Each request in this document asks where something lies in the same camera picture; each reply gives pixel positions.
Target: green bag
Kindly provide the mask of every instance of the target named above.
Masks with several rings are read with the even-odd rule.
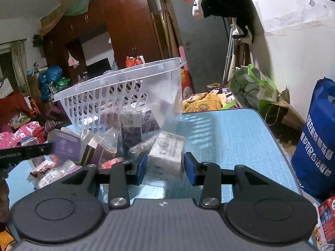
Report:
[[[230,90],[243,107],[257,110],[263,118],[268,111],[266,106],[278,102],[276,85],[252,64],[235,72]]]
[[[60,91],[62,91],[64,89],[66,89],[69,81],[71,81],[71,79],[67,79],[67,78],[62,78],[62,79],[56,81],[54,83],[56,91],[60,92]]]

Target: green cloth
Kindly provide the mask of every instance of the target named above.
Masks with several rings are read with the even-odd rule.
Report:
[[[81,14],[85,14],[88,11],[89,0],[76,0],[71,4],[64,16],[78,16]]]

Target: orange bag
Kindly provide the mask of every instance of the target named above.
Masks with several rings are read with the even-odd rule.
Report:
[[[126,68],[143,64],[142,59],[137,55],[136,48],[133,48],[133,53],[134,53],[134,56],[126,57]]]

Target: curtain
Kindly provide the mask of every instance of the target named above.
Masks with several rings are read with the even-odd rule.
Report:
[[[27,60],[24,41],[19,40],[11,43],[10,51],[12,53],[13,68],[19,91],[22,94],[30,96],[31,94],[27,81]]]

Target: blue bag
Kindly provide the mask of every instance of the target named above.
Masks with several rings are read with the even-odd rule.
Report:
[[[51,98],[51,91],[48,87],[48,85],[44,84],[40,87],[41,91],[41,100],[42,102],[47,102]]]
[[[335,83],[324,78],[313,92],[292,166],[304,190],[324,200],[335,189]]]
[[[39,87],[42,87],[43,85],[48,85],[48,79],[46,78],[46,73],[40,73],[38,81],[39,81]]]
[[[46,71],[46,78],[48,79],[48,84],[56,82],[63,78],[63,70],[58,66],[51,67]]]

